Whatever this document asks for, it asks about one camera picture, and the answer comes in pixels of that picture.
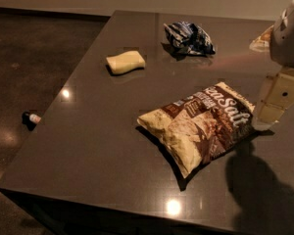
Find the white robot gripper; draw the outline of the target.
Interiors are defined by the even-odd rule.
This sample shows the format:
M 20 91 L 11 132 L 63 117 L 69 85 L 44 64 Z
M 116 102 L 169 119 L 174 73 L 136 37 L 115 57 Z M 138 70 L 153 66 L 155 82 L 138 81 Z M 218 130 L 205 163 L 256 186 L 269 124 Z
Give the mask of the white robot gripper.
M 269 51 L 271 59 L 284 67 L 267 76 L 260 90 L 252 118 L 258 131 L 270 129 L 294 105 L 294 0 L 274 23 Z

